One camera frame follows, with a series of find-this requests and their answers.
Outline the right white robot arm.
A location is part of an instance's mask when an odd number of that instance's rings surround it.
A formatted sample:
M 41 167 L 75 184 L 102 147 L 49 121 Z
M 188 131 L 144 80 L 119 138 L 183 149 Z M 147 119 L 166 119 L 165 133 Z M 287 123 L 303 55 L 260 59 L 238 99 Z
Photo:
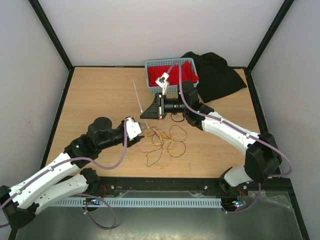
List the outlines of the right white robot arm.
M 246 182 L 263 183 L 280 166 L 282 157 L 272 134 L 249 131 L 223 118 L 200 102 L 197 89 L 189 81 L 178 88 L 177 98 L 156 93 L 140 118 L 163 120 L 167 114 L 181 113 L 191 126 L 220 137 L 243 153 L 244 165 L 230 167 L 219 177 L 218 188 L 223 194 L 231 194 Z

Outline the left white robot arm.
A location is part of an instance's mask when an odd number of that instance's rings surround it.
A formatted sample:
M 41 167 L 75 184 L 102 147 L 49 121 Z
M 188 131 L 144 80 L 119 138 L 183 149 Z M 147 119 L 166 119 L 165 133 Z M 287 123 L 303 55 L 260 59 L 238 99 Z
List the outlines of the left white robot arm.
M 104 170 L 113 170 L 123 161 L 127 148 L 138 143 L 141 125 L 132 117 L 112 128 L 107 117 L 98 117 L 87 132 L 74 139 L 51 163 L 26 180 L 11 187 L 0 188 L 0 210 L 7 223 L 3 227 L 20 229 L 29 224 L 50 205 L 73 195 L 94 194 L 100 188 L 100 178 L 89 163 Z M 95 160 L 102 150 L 121 144 L 123 151 L 117 163 L 103 166 Z

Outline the black metal frame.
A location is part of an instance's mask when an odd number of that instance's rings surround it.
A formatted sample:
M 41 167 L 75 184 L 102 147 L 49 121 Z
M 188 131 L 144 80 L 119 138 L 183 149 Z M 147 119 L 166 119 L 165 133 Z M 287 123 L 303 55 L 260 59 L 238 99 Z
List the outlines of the black metal frame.
M 57 52 L 59 53 L 61 59 L 63 60 L 64 64 L 66 65 L 67 69 L 68 69 L 68 77 L 62 92 L 62 97 L 58 106 L 58 110 L 53 122 L 53 126 L 52 126 L 52 130 L 50 132 L 50 136 L 49 136 L 49 140 L 44 152 L 44 156 L 46 157 L 49 153 L 49 147 L 51 146 L 52 140 L 53 140 L 53 135 L 56 131 L 57 125 L 58 125 L 58 120 L 61 116 L 61 112 L 62 112 L 62 108 L 63 108 L 63 104 L 65 102 L 66 96 L 67 96 L 67 92 L 71 83 L 71 77 L 73 76 L 74 70 L 75 70 L 75 66 L 72 65 L 69 57 L 67 56 L 66 51 L 64 50 L 56 32 L 54 31 L 54 28 L 52 27 L 45 11 L 43 10 L 40 2 L 38 0 L 31 0 L 30 2 L 31 7 L 33 8 L 33 11 L 35 12 L 35 14 L 37 15 L 37 18 L 40 20 L 42 26 L 44 27 L 47 35 L 49 36 L 51 42 L 53 43 L 54 47 L 56 48 Z M 261 106 L 261 102 L 258 99 L 258 93 L 256 90 L 256 86 L 253 82 L 253 78 L 252 78 L 252 70 L 254 69 L 254 67 L 256 66 L 256 64 L 258 63 L 258 60 L 260 59 L 260 57 L 262 56 L 263 52 L 265 51 L 267 45 L 269 44 L 270 40 L 272 39 L 272 37 L 274 36 L 275 32 L 277 31 L 278 27 L 280 26 L 282 20 L 284 19 L 284 17 L 286 16 L 286 14 L 288 13 L 290 7 L 292 6 L 292 4 L 294 3 L 293 0 L 285 0 L 282 4 L 281 7 L 279 8 L 277 14 L 275 15 L 274 19 L 272 20 L 271 25 L 269 26 L 267 32 L 265 33 L 263 39 L 261 40 L 257 50 L 255 51 L 252 59 L 250 60 L 249 64 L 247 67 L 244 67 L 244 73 L 245 76 L 247 77 L 247 79 L 249 80 L 249 92 L 250 92 L 250 96 L 251 96 L 251 101 L 253 103 L 253 108 L 254 108 L 254 112 L 255 112 L 255 116 L 257 119 L 257 123 L 259 126 L 259 129 L 261 131 L 267 131 L 268 127 L 267 127 L 267 122 L 265 119 L 265 116 L 263 114 L 263 109 Z M 301 210 L 296 198 L 295 193 L 292 193 L 290 196 L 290 200 L 293 203 L 293 209 L 295 210 L 295 216 L 297 218 L 297 224 L 299 227 L 299 231 L 302 235 L 302 239 L 303 240 L 308 240 L 309 239 L 309 235 L 308 235 L 308 231 L 307 228 L 305 226 L 302 214 L 301 214 Z

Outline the light blue perforated basket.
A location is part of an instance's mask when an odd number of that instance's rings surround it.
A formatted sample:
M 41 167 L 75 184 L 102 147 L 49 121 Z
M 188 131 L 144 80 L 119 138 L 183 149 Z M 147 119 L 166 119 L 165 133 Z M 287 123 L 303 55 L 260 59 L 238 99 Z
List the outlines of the light blue perforated basket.
M 146 85 L 151 94 L 162 92 L 162 88 L 156 83 L 156 80 L 161 77 L 163 73 L 166 73 L 177 60 L 180 60 L 181 64 L 182 81 L 190 81 L 195 88 L 197 87 L 199 84 L 199 77 L 195 62 L 191 57 L 147 60 L 145 62 Z M 177 62 L 169 71 L 168 75 L 166 93 L 176 93 L 178 91 L 179 83 L 179 67 Z

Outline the black folded cloth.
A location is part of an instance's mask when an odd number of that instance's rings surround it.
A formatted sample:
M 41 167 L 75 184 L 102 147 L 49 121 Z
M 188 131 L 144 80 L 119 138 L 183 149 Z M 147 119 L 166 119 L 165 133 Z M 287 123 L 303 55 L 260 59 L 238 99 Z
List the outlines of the black folded cloth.
M 199 77 L 196 88 L 204 103 L 224 98 L 247 87 L 240 75 L 228 66 L 227 61 L 213 52 L 198 55 L 189 51 L 182 57 L 192 58 L 194 61 Z

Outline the red cloth in basket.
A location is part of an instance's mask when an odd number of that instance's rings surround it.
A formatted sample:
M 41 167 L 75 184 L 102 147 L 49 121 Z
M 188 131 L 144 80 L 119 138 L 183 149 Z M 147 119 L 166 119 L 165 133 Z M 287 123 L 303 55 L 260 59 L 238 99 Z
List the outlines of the red cloth in basket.
M 169 70 L 170 66 L 150 66 L 147 67 L 147 73 L 148 73 L 148 83 L 150 87 L 158 87 L 156 84 L 156 79 L 158 77 L 161 77 L 164 72 Z M 191 64 L 186 61 L 182 66 L 182 81 L 191 81 L 194 84 L 198 82 L 199 77 L 194 73 L 193 68 Z M 169 77 L 167 79 L 170 86 L 176 86 L 179 83 L 179 67 L 178 65 L 175 65 L 171 71 L 169 72 Z

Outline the white zip tie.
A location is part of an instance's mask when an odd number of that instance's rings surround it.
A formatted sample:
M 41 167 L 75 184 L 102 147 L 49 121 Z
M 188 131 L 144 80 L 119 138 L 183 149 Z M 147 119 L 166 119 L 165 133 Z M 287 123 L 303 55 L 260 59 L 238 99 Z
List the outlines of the white zip tie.
M 142 106 L 141 106 L 141 102 L 140 102 L 140 99 L 139 99 L 139 95 L 138 95 L 138 91 L 137 91 L 137 87 L 136 87 L 136 83 L 135 83 L 135 79 L 134 78 L 132 78 L 132 82 L 133 82 L 133 87 L 134 87 L 134 92 L 135 92 L 135 95 L 136 95 L 137 103 L 138 103 L 138 106 L 139 106 L 139 109 L 140 109 L 140 113 L 142 114 L 143 113 L 143 109 L 142 109 Z M 147 123 L 147 120 L 144 120 L 144 121 L 145 121 L 145 125 L 146 125 L 147 129 L 150 129 L 150 126 Z

